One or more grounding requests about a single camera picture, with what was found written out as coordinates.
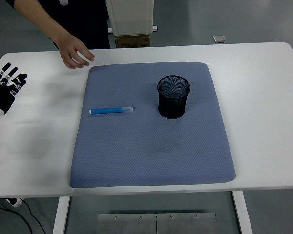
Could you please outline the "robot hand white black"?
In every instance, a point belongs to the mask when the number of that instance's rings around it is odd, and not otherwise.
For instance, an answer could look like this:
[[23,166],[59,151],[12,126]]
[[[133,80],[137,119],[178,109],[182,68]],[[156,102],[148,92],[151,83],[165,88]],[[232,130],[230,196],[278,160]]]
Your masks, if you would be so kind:
[[0,117],[8,112],[15,101],[15,96],[26,84],[27,74],[20,73],[13,77],[18,70],[17,67],[5,74],[10,66],[11,63],[8,62],[0,70]]

